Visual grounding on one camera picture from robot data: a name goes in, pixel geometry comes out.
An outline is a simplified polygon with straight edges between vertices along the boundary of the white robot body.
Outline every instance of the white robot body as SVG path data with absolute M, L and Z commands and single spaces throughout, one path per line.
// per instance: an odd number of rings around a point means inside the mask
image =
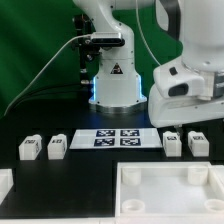
M 184 0 L 182 61 L 188 67 L 224 70 L 223 9 L 223 0 Z
M 170 24 L 161 8 L 164 1 L 156 1 L 158 23 L 167 31 Z M 181 10 L 183 52 L 154 71 L 149 116 L 156 127 L 224 117 L 224 1 L 175 1 Z
M 134 33 L 115 20 L 113 10 L 135 8 L 134 0 L 73 0 L 92 20 L 96 32 L 121 33 L 123 47 L 101 49 L 99 72 L 94 78 L 91 107 L 106 113 L 135 110 L 146 102 L 141 93 L 141 77 L 135 70 Z M 139 0 L 139 7 L 151 5 L 152 0 Z

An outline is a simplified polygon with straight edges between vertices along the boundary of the green background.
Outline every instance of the green background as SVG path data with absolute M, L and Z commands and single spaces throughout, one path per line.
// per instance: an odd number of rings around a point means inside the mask
M 32 81 L 61 46 L 76 36 L 72 18 L 80 13 L 82 11 L 72 0 L 0 1 L 0 117 L 13 98 Z M 159 29 L 154 7 L 141 9 L 139 13 L 146 40 L 158 60 L 165 63 L 180 55 L 181 44 Z M 116 11 L 113 14 L 135 33 L 136 70 L 143 77 L 143 91 L 148 96 L 156 64 L 141 40 L 135 10 Z M 96 61 L 88 67 L 91 76 L 97 73 Z M 32 89 L 74 83 L 78 79 L 78 52 L 68 47 Z M 54 97 L 75 97 L 75 94 Z

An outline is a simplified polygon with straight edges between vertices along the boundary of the cable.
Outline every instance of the cable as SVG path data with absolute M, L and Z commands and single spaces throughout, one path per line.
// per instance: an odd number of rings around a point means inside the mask
M 91 34 L 88 35 L 83 35 L 83 36 L 77 36 L 77 37 L 73 37 L 71 40 L 69 40 L 67 43 L 65 43 L 60 50 L 51 58 L 51 60 L 43 67 L 43 69 L 36 75 L 36 77 L 30 82 L 30 84 L 19 94 L 17 95 L 13 101 L 8 105 L 4 116 L 6 116 L 8 114 L 8 111 L 10 110 L 10 108 L 13 106 L 13 104 L 24 95 L 24 93 L 36 82 L 36 80 L 43 74 L 43 72 L 46 70 L 46 68 L 52 63 L 52 61 L 54 61 L 54 59 L 61 53 L 61 51 L 64 50 L 65 47 L 67 47 L 68 44 L 70 44 L 72 41 L 79 39 L 79 38 L 84 38 L 84 37 L 90 37 Z
M 32 94 L 30 96 L 23 96 L 16 103 L 13 104 L 13 106 L 10 108 L 9 111 L 11 111 L 14 108 L 16 108 L 23 101 L 28 100 L 29 98 L 32 98 L 32 97 L 44 96 L 44 95 L 54 95 L 54 94 L 64 94 L 64 93 L 76 93 L 76 92 L 79 92 L 79 91 L 82 91 L 82 90 L 80 89 L 80 90 L 72 90 L 72 91 L 61 91 L 61 92 L 52 92 L 52 93 L 40 93 L 40 94 Z
M 42 91 L 45 91 L 45 90 L 64 88 L 64 87 L 68 87 L 68 86 L 81 86 L 81 83 L 70 83 L 70 84 L 63 84 L 63 85 L 46 86 L 46 87 L 43 87 L 43 88 L 39 88 L 39 89 L 35 89 L 33 91 L 30 91 L 30 92 L 24 94 L 22 97 L 33 95 L 35 93 L 39 93 L 39 92 L 42 92 Z
M 155 55 L 153 54 L 153 52 L 151 51 L 151 49 L 149 48 L 149 46 L 148 46 L 148 44 L 146 42 L 145 36 L 143 34 L 141 23 L 140 23 L 140 19 L 139 19 L 139 13 L 138 13 L 138 0 L 136 0 L 136 20 L 137 20 L 139 32 L 140 32 L 141 37 L 142 37 L 142 41 L 145 44 L 146 49 L 148 50 L 149 54 L 151 55 L 153 60 L 156 62 L 156 64 L 161 65 L 159 63 L 159 61 L 157 60 L 157 58 L 155 57 Z
M 36 93 L 40 93 L 46 90 L 51 90 L 51 89 L 57 89 L 57 88 L 64 88 L 64 87 L 69 87 L 69 86 L 80 86 L 80 83 L 71 83 L 71 84 L 64 84 L 64 85 L 55 85 L 55 86 L 46 86 L 43 88 L 39 88 L 39 89 L 35 89 L 33 91 L 30 91 L 28 93 L 25 93 L 23 96 L 21 96 L 19 99 L 17 99 L 12 106 L 10 107 L 10 109 L 8 110 L 8 113 L 10 111 L 12 111 L 21 101 L 23 101 L 24 99 L 27 99 L 29 97 L 32 97 L 34 94 Z

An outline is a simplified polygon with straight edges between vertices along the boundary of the black table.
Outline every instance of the black table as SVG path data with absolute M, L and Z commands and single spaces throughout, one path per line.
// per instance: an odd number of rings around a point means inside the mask
M 67 150 L 64 160 L 48 160 L 53 135 L 65 134 L 70 145 L 76 129 L 152 127 L 147 111 L 105 115 L 77 100 L 27 101 L 0 120 L 0 168 L 12 168 L 14 187 L 0 206 L 0 218 L 113 217 L 118 162 L 210 161 L 224 164 L 222 120 L 182 127 L 180 158 L 167 158 L 162 148 Z M 158 129 L 160 137 L 168 127 Z M 192 156 L 187 133 L 202 131 L 210 142 L 210 155 Z M 35 161 L 20 161 L 18 146 L 26 136 L 40 134 L 42 150 Z

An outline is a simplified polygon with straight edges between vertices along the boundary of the white box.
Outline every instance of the white box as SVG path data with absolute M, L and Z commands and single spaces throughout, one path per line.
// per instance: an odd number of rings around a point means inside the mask
M 141 169 L 141 182 L 135 186 L 126 184 L 123 169 L 137 167 Z M 189 180 L 192 171 L 195 177 L 202 175 L 206 180 L 197 182 L 196 186 Z M 192 217 L 193 223 L 209 223 L 206 222 L 209 215 L 224 218 L 223 178 L 224 166 L 212 166 L 209 162 L 118 163 L 115 217 L 169 217 L 168 223 L 182 223 L 172 222 L 172 217 L 177 216 Z M 202 218 L 201 222 L 196 221 L 198 217 Z
M 177 133 L 167 131 L 163 133 L 163 147 L 167 157 L 180 157 L 182 143 Z
M 41 136 L 28 136 L 19 146 L 20 160 L 35 160 L 42 149 Z
M 48 148 L 48 159 L 63 159 L 67 150 L 67 137 L 63 134 L 53 136 Z
M 188 146 L 195 157 L 209 156 L 209 142 L 202 132 L 189 132 Z

